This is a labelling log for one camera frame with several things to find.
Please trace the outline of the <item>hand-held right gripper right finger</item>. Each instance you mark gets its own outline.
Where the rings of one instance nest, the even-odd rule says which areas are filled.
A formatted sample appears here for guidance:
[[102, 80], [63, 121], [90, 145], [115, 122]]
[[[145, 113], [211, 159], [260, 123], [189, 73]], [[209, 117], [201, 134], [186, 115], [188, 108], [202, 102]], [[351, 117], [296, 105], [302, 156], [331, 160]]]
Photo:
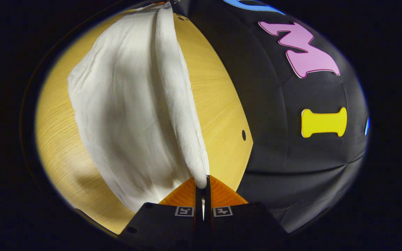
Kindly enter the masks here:
[[210, 182], [210, 236], [214, 251], [271, 251], [288, 233], [262, 202], [248, 202], [214, 176]]

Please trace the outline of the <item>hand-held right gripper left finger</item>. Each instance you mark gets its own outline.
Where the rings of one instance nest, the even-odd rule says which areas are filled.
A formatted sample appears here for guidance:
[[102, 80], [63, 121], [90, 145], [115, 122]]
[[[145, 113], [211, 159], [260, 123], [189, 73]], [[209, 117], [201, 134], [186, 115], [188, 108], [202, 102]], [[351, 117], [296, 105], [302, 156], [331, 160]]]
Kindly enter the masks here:
[[196, 192], [190, 178], [159, 203], [144, 203], [117, 236], [133, 251], [191, 251]]

